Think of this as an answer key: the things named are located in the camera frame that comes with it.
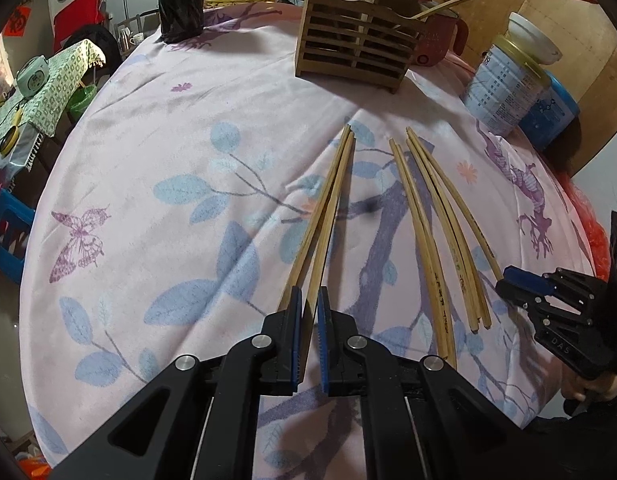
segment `purple deer print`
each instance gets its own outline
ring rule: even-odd
[[[544,216],[544,208],[546,206],[544,190],[542,189],[540,181],[531,171],[535,168],[535,164],[526,164],[524,170],[519,170],[519,168],[511,166],[508,158],[502,153],[500,144],[493,141],[489,134],[484,133],[480,129],[479,123],[477,123],[477,131],[487,143],[487,148],[484,150],[487,157],[497,166],[505,178],[514,186],[517,186],[520,191],[522,191],[522,194],[533,203],[533,216],[523,214],[517,219],[517,222],[524,235],[526,234],[524,232],[524,221],[529,222],[531,228],[531,241],[535,248],[536,256],[537,258],[540,257],[541,246],[543,256],[546,258],[547,252],[553,252],[553,245],[551,244],[551,240],[547,237],[547,232],[553,220]]]
[[[211,46],[211,41],[216,40],[224,34],[239,30],[242,27],[242,22],[258,18],[260,16],[267,16],[268,14],[281,14],[281,10],[263,10],[261,12],[250,13],[256,4],[247,5],[241,14],[232,16],[229,13],[220,14],[220,10],[226,9],[214,9],[204,14],[205,28],[204,31],[190,40],[185,40],[182,43],[174,44],[172,50],[191,50],[193,48],[203,48],[204,46]]]

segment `alarm clock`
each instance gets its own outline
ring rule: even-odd
[[[38,56],[26,63],[17,73],[17,88],[24,98],[31,98],[48,81],[48,61]]]

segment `red mug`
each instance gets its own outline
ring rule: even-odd
[[[441,62],[449,49],[455,27],[458,28],[458,33],[453,43],[453,51],[461,56],[469,38],[468,25],[454,12],[438,13],[426,20],[426,34],[415,49],[413,63],[420,66],[433,66]]]

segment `white cup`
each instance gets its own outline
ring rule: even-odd
[[[130,41],[130,44],[133,44],[133,45],[140,44],[142,41],[144,41],[144,33],[140,32],[139,34],[136,34],[135,36],[130,38],[129,41]]]

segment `human hand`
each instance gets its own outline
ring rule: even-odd
[[[562,396],[584,402],[586,391],[598,393],[596,402],[606,402],[617,397],[617,375],[604,372],[597,379],[587,381],[577,375],[570,367],[562,365]]]

